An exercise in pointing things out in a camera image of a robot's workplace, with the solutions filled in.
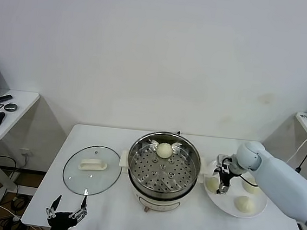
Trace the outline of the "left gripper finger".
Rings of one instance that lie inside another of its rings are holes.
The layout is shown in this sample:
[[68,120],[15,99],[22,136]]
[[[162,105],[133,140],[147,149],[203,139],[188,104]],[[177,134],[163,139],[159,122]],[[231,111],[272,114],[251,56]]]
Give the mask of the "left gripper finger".
[[84,219],[84,217],[88,214],[87,211],[87,195],[84,196],[82,203],[81,203],[81,207],[75,211],[74,213],[72,213],[69,217],[75,220],[82,220]]
[[57,207],[61,201],[61,195],[57,197],[56,200],[54,200],[49,208],[46,208],[46,214],[48,217],[55,217],[55,211],[57,210]]

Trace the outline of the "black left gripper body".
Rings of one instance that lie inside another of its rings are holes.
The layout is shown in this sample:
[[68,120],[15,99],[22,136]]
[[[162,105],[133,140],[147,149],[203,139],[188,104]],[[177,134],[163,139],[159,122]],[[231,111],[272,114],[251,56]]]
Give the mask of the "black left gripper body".
[[68,230],[77,225],[76,218],[70,217],[70,212],[57,212],[55,217],[47,218],[50,230]]

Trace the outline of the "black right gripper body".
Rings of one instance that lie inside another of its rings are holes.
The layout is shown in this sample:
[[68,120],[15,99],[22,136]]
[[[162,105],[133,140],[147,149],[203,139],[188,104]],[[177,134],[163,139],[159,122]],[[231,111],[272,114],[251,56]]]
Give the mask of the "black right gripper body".
[[219,173],[220,183],[230,183],[231,179],[235,176],[235,174],[223,167],[218,167],[217,171]]

